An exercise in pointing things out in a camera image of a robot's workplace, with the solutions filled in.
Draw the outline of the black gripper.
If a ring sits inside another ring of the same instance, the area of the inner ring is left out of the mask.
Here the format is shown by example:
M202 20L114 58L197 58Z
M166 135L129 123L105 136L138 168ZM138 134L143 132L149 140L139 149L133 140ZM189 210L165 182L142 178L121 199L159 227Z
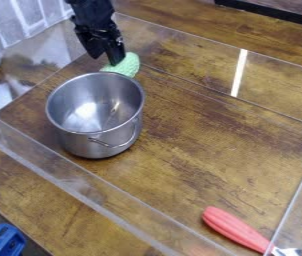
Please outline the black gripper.
M89 53L98 59L106 52L110 64L117 66L126 57L123 37L113 21L115 13L111 0L65 0L71 6L78 39Z

